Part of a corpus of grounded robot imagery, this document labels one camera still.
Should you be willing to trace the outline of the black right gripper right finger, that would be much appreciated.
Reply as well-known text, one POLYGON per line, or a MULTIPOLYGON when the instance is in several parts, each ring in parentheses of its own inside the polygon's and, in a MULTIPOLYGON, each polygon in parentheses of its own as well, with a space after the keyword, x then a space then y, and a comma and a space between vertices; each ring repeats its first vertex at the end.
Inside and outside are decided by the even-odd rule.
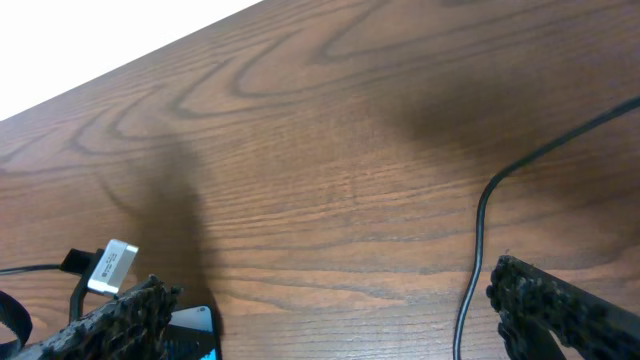
POLYGON ((503 255, 486 290, 511 359, 639 360, 639 317, 516 257, 503 255))

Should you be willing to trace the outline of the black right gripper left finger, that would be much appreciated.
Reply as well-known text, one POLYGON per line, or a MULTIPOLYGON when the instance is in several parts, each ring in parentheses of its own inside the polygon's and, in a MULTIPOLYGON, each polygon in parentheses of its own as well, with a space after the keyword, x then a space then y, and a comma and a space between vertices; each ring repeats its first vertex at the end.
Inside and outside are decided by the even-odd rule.
POLYGON ((11 360, 160 360, 172 312, 183 289, 156 276, 72 321, 11 360))

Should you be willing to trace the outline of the blue Galaxy smartphone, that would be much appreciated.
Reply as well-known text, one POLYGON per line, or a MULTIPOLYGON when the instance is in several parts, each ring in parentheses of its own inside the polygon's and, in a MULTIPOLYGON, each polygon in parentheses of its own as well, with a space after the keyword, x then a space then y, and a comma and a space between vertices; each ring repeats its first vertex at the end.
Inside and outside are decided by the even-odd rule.
POLYGON ((199 305, 171 314, 164 342, 168 360, 222 360, 215 312, 199 305))

